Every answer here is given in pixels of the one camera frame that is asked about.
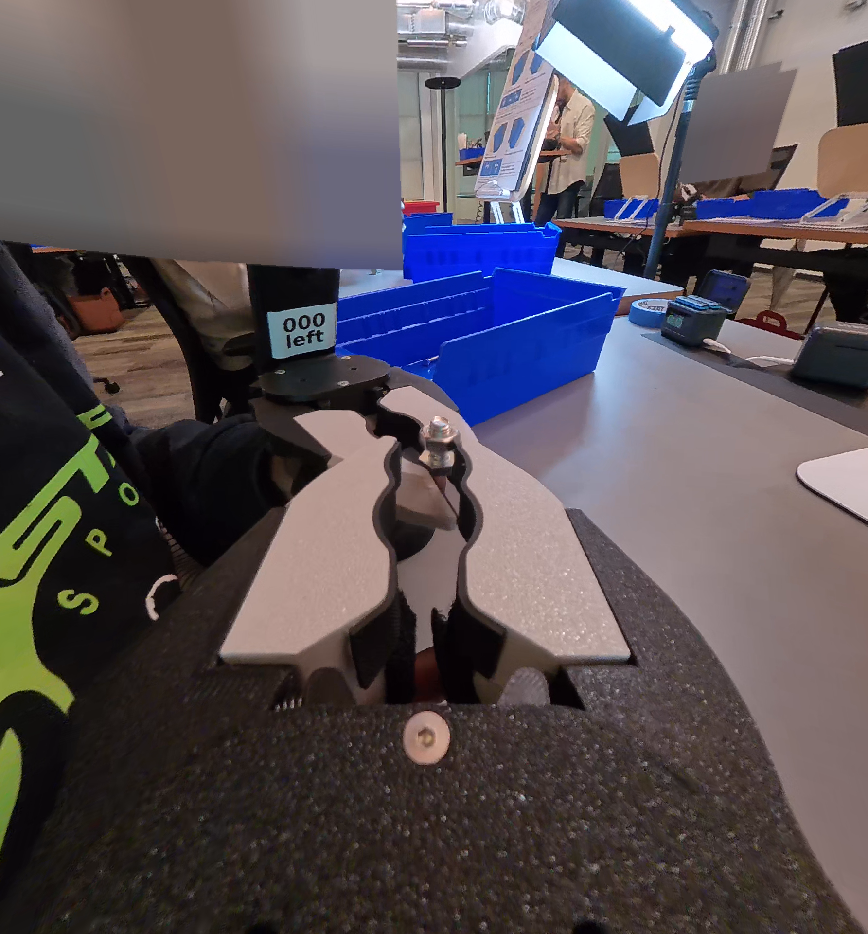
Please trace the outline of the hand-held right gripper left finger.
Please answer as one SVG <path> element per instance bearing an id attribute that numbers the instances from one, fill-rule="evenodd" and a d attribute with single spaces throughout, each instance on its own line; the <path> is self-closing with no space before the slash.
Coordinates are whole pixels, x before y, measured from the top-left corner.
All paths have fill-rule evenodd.
<path id="1" fill-rule="evenodd" d="M 389 540 L 401 446 L 369 442 L 285 509 L 220 650 L 233 665 L 339 672 L 357 702 L 384 701 L 402 613 Z"/>

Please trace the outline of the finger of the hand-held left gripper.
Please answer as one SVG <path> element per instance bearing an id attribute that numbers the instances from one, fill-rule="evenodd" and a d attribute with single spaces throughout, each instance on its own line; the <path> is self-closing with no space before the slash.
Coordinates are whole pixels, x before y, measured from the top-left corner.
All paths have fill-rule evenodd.
<path id="1" fill-rule="evenodd" d="M 313 411 L 295 421 L 329 454 L 335 466 L 377 438 L 377 416 L 355 411 Z M 456 513 L 438 481 L 411 450 L 401 458 L 401 481 L 395 493 L 396 518 L 432 530 L 456 528 Z"/>
<path id="2" fill-rule="evenodd" d="M 464 433 L 463 417 L 447 403 L 414 386 L 396 388 L 378 400 L 375 431 L 378 436 L 397 440 L 419 440 L 422 428 L 437 415 L 443 415 L 455 430 Z"/>

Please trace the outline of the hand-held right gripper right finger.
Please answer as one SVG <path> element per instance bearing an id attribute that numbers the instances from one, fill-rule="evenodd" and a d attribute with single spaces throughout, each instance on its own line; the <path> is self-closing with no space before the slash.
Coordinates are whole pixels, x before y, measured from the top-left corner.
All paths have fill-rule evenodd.
<path id="1" fill-rule="evenodd" d="M 454 446 L 455 598 L 434 617 L 447 700 L 496 703 L 522 669 L 546 683 L 569 667 L 623 666 L 633 653 L 559 499 L 473 438 Z"/>

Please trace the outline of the short steel hex bolt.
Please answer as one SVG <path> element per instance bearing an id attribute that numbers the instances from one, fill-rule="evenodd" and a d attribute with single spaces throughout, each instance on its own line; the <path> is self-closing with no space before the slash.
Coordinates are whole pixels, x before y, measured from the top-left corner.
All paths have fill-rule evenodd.
<path id="1" fill-rule="evenodd" d="M 438 414 L 433 416 L 432 419 L 442 419 L 445 421 L 450 421 L 450 419 L 443 414 Z M 452 470 L 455 466 L 456 461 L 456 444 L 444 449 L 427 449 L 425 447 L 424 440 L 420 433 L 420 438 L 423 444 L 423 451 L 420 455 L 420 461 L 426 467 L 428 472 L 435 478 L 447 478 L 450 477 Z"/>

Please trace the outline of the person's left forearm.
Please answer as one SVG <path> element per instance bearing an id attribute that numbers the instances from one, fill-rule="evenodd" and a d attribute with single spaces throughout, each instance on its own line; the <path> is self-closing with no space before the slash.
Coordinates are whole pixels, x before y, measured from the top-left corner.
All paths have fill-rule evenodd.
<path id="1" fill-rule="evenodd" d="M 251 415 L 214 425 L 181 420 L 130 434 L 160 520 L 197 563 L 215 563 L 272 508 L 287 503 L 301 468 L 278 457 Z"/>

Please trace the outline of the person's right hand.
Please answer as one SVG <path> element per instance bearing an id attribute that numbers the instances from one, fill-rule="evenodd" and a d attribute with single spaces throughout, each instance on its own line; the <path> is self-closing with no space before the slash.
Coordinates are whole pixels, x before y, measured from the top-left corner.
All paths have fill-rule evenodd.
<path id="1" fill-rule="evenodd" d="M 411 701 L 431 704 L 446 701 L 436 651 L 432 647 L 424 649 L 415 656 L 414 690 Z"/>

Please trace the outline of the white poster stand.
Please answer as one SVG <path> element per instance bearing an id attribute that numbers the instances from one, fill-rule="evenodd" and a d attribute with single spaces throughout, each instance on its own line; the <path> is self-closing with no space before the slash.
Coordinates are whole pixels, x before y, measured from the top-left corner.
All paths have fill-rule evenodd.
<path id="1" fill-rule="evenodd" d="M 533 185 L 529 186 L 522 193 L 518 206 L 510 203 L 496 203 L 479 199 L 478 222 L 482 224 L 490 223 L 530 223 L 532 221 L 532 201 Z"/>
<path id="2" fill-rule="evenodd" d="M 797 468 L 806 488 L 868 524 L 868 448 L 848 451 Z"/>

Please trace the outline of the brown bag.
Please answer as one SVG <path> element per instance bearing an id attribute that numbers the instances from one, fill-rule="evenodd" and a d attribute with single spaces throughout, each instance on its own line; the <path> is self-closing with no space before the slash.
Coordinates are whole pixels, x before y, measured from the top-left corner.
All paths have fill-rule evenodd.
<path id="1" fill-rule="evenodd" d="M 105 287 L 99 293 L 67 298 L 82 334 L 115 333 L 124 327 L 124 315 L 109 288 Z"/>

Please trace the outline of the instruction poster on tan board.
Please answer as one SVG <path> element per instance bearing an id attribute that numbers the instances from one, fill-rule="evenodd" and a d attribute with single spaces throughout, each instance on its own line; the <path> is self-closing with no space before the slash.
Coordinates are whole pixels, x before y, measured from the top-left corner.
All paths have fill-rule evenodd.
<path id="1" fill-rule="evenodd" d="M 484 202 L 516 203 L 533 179 L 556 101 L 553 67 L 518 53 L 503 89 L 475 184 Z"/>

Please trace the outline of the black battery charger case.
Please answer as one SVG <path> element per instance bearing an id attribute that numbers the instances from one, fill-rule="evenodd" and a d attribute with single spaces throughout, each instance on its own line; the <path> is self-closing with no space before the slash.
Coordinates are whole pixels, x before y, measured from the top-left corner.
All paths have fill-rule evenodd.
<path id="1" fill-rule="evenodd" d="M 661 335 L 685 346 L 717 340 L 723 323 L 741 308 L 750 285 L 750 279 L 739 274 L 707 272 L 692 295 L 669 301 Z"/>

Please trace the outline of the cardboard box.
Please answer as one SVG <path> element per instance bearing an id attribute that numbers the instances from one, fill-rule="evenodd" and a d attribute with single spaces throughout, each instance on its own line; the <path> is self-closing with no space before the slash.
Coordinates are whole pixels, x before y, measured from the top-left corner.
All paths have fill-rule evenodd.
<path id="1" fill-rule="evenodd" d="M 618 166 L 623 199 L 656 200 L 661 197 L 661 159 L 658 153 L 623 156 Z"/>

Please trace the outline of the black floor lamp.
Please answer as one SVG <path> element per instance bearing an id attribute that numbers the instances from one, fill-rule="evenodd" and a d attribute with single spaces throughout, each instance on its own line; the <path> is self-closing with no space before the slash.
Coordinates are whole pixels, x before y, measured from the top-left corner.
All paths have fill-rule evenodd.
<path id="1" fill-rule="evenodd" d="M 439 96 L 440 102 L 440 169 L 441 169 L 441 208 L 449 212 L 449 165 L 448 165 L 448 119 L 447 95 L 460 87 L 462 79 L 456 76 L 431 76 L 425 80 L 425 87 Z"/>

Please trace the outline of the black tripod pole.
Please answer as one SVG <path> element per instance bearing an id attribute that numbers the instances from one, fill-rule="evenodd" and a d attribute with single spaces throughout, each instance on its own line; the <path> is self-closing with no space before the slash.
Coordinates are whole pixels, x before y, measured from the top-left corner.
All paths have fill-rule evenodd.
<path id="1" fill-rule="evenodd" d="M 661 252 L 666 242 L 666 231 L 673 215 L 673 198 L 679 181 L 683 149 L 691 121 L 691 113 L 704 78 L 713 72 L 716 67 L 717 53 L 715 49 L 712 49 L 704 60 L 697 63 L 692 68 L 684 86 L 682 104 L 678 112 L 679 115 L 673 136 L 673 150 L 663 190 L 659 198 L 659 209 L 655 218 L 648 257 L 643 272 L 643 276 L 651 280 L 657 277 L 661 263 Z"/>

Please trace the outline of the wood-topped office desk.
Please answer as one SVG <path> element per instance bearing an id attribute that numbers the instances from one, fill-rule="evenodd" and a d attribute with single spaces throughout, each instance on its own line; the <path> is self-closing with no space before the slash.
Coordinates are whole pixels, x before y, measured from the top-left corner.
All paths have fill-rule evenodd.
<path id="1" fill-rule="evenodd" d="M 653 237 L 653 225 L 606 219 L 600 216 L 564 219 L 559 226 L 565 231 L 562 242 L 588 247 L 604 246 L 603 237 L 627 241 L 641 237 L 642 245 Z M 808 223 L 748 218 L 714 218 L 689 220 L 668 225 L 666 241 L 705 236 L 708 239 L 706 258 L 743 263 L 759 263 L 786 267 L 797 271 L 832 272 L 853 277 L 868 276 L 868 257 L 861 256 L 868 248 L 868 229 L 847 228 Z M 840 251 L 787 251 L 760 246 L 764 240 L 837 244 Z"/>

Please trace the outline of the studio light panel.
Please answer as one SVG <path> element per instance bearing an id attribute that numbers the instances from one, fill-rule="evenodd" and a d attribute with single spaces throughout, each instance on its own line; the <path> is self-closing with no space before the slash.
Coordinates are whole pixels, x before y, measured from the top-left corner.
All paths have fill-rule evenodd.
<path id="1" fill-rule="evenodd" d="M 630 124 L 667 113 L 719 27 L 686 1 L 561 1 L 533 49 L 608 114 Z"/>

